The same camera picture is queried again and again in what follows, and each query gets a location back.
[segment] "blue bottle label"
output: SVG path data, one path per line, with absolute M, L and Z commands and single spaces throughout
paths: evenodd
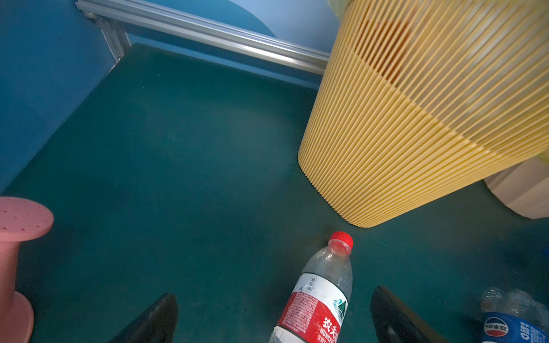
M 499 312 L 484 314 L 483 343 L 549 343 L 547 335 L 529 322 Z

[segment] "red bottle cap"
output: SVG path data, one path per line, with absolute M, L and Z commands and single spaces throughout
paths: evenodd
M 352 237 L 347 232 L 343 232 L 343 231 L 334 232 L 334 234 L 332 235 L 332 237 L 330 237 L 330 239 L 340 240 L 346 245 L 348 245 L 349 248 L 351 248 L 352 250 Z

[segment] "pepsi logo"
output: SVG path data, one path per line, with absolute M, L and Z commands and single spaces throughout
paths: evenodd
M 491 337 L 502 337 L 507 335 L 509 327 L 501 318 L 490 317 L 484 322 L 484 332 Z

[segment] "red bottle label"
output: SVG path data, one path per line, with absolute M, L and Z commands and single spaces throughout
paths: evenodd
M 335 343 L 347 311 L 345 295 L 330 281 L 302 274 L 278 325 L 308 343 Z

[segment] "pink disc top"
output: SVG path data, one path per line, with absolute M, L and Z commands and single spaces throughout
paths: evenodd
M 0 241 L 25 241 L 46 234 L 53 224 L 49 209 L 31 200 L 0 196 Z

